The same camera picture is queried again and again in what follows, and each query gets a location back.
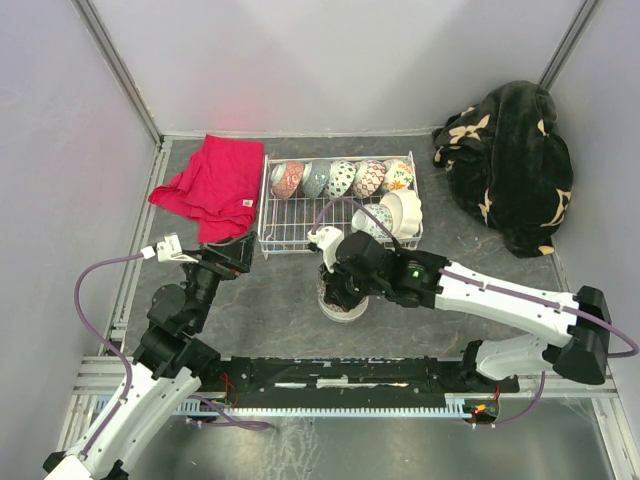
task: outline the white wall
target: white wall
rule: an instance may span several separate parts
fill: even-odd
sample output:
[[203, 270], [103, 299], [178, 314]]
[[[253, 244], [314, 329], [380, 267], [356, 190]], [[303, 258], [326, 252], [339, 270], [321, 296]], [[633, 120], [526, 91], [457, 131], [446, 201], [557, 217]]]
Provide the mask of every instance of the white wall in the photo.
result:
[[[0, 478], [37, 479], [96, 352], [75, 280], [126, 253], [154, 146], [68, 0], [3, 0], [0, 45]], [[100, 329], [119, 273], [84, 289]]]
[[580, 0], [94, 0], [164, 133], [441, 125], [537, 81]]
[[[605, 291], [613, 322], [640, 341], [640, 3], [602, 2], [552, 88], [575, 170], [558, 233], [571, 286]], [[624, 348], [613, 342], [612, 350]], [[611, 361], [640, 445], [640, 358]]]

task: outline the ceramic bowl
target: ceramic bowl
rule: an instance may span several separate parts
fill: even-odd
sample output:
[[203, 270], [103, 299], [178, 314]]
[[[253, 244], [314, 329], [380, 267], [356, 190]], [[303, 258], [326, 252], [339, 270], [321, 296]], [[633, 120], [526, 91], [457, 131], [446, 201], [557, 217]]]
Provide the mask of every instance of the ceramic bowl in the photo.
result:
[[304, 167], [302, 174], [302, 191], [306, 197], [318, 198], [329, 181], [331, 162], [329, 160], [314, 160]]
[[[389, 210], [388, 207], [372, 203], [371, 205], [365, 205], [364, 208], [376, 217], [376, 219], [379, 220], [387, 230], [393, 230], [393, 216], [391, 215], [391, 210]], [[353, 218], [351, 219], [351, 229], [354, 232], [362, 230], [376, 239], [388, 238], [388, 235], [384, 233], [382, 229], [362, 210], [358, 210], [353, 214]]]
[[339, 160], [331, 164], [329, 181], [324, 191], [329, 198], [341, 197], [349, 190], [356, 176], [356, 167], [353, 162]]
[[386, 169], [382, 163], [375, 160], [362, 161], [357, 167], [351, 191], [359, 198], [370, 197], [382, 185]]
[[276, 165], [271, 171], [273, 194], [282, 200], [287, 200], [298, 188], [303, 173], [304, 164], [300, 162], [284, 162]]
[[412, 238], [420, 230], [422, 222], [422, 202], [418, 194], [409, 189], [394, 190], [387, 193], [380, 205], [391, 210], [393, 217], [393, 236], [398, 240]]
[[399, 158], [394, 158], [384, 162], [384, 166], [387, 169], [387, 173], [380, 187], [382, 193], [409, 188], [409, 185], [413, 182], [413, 169], [409, 163]]

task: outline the metal pole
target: metal pole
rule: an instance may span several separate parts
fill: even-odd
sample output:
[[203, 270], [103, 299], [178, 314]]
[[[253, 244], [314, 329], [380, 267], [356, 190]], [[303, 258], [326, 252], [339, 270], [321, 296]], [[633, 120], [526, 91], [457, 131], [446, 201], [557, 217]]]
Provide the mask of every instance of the metal pole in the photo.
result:
[[100, 48], [102, 56], [115, 75], [125, 96], [129, 102], [131, 102], [131, 105], [138, 114], [145, 130], [156, 145], [161, 145], [162, 133], [158, 130], [158, 126], [147, 110], [142, 97], [140, 97], [140, 92], [138, 92], [138, 89], [136, 88], [133, 77], [131, 77], [126, 65], [116, 52], [95, 6], [91, 0], [71, 0], [71, 3], [76, 7], [80, 17], [87, 26], [89, 33], [91, 33], [91, 36], [98, 45], [98, 48]]
[[576, 16], [573, 18], [571, 25], [569, 25], [569, 28], [565, 32], [564, 37], [560, 41], [558, 48], [556, 48], [553, 57], [551, 57], [538, 82], [547, 90], [553, 86], [562, 67], [564, 67], [571, 56], [573, 49], [578, 44], [580, 37], [593, 18], [593, 14], [599, 4], [600, 0], [584, 0], [578, 9]]

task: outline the bowl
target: bowl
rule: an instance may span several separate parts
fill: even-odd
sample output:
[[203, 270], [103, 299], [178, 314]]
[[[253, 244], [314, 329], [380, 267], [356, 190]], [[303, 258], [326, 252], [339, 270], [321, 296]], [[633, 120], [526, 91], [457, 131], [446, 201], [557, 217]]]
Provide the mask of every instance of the bowl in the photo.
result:
[[[387, 230], [393, 230], [393, 216], [391, 215], [391, 210], [388, 207], [372, 203], [370, 205], [365, 205], [364, 208], [376, 217], [376, 219], [379, 220]], [[353, 218], [351, 219], [351, 229], [354, 232], [362, 230], [375, 239], [389, 238], [389, 236], [384, 233], [384, 231], [362, 210], [358, 210], [353, 214]]]
[[314, 160], [304, 167], [302, 174], [302, 191], [306, 197], [318, 198], [329, 181], [331, 162], [329, 160]]
[[344, 195], [353, 183], [356, 176], [356, 167], [353, 162], [339, 160], [331, 164], [329, 181], [324, 188], [329, 198], [338, 198]]
[[287, 200], [300, 185], [304, 164], [301, 162], [284, 162], [276, 165], [271, 171], [271, 186], [273, 194]]
[[380, 187], [382, 193], [409, 188], [409, 185], [413, 182], [413, 168], [411, 164], [400, 158], [394, 158], [384, 162], [384, 166], [387, 169], [387, 173]]
[[322, 279], [322, 275], [318, 275], [318, 304], [322, 312], [334, 322], [337, 323], [351, 323], [357, 320], [367, 310], [369, 305], [369, 297], [365, 296], [355, 308], [351, 310], [345, 310], [337, 305], [325, 303], [324, 296], [326, 293], [326, 285]]
[[413, 238], [420, 231], [422, 222], [422, 202], [418, 194], [409, 189], [394, 190], [387, 193], [380, 205], [391, 211], [393, 217], [393, 236], [398, 240]]
[[357, 168], [351, 191], [358, 198], [370, 197], [382, 184], [386, 169], [376, 160], [359, 162]]

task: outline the gray floor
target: gray floor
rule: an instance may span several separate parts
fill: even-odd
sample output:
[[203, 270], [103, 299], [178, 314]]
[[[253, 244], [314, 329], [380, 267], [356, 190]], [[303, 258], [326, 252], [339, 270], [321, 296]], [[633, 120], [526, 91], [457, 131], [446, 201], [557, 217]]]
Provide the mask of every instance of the gray floor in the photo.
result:
[[[175, 141], [165, 183], [183, 170], [201, 140]], [[558, 289], [550, 257], [517, 259], [495, 232], [454, 205], [442, 170], [431, 165], [433, 147], [426, 136], [266, 139], [272, 158], [359, 155], [406, 155], [413, 151], [424, 210], [419, 248], [505, 280], [537, 288]], [[196, 247], [197, 226], [158, 209], [150, 241], [177, 232], [184, 248]], [[316, 301], [318, 255], [272, 255], [256, 252], [252, 272], [218, 289], [200, 338], [223, 355], [251, 356], [457, 356], [476, 339], [503, 339], [516, 330], [452, 312], [401, 309], [373, 300], [357, 322], [339, 325], [320, 312]], [[130, 354], [147, 328], [153, 292], [179, 283], [177, 265], [145, 262], [135, 293], [125, 351]]]
[[[512, 402], [522, 409], [526, 401]], [[472, 431], [461, 420], [277, 418], [278, 428], [185, 425], [173, 417], [132, 479], [606, 480], [613, 473], [589, 400], [543, 401], [517, 424]]]

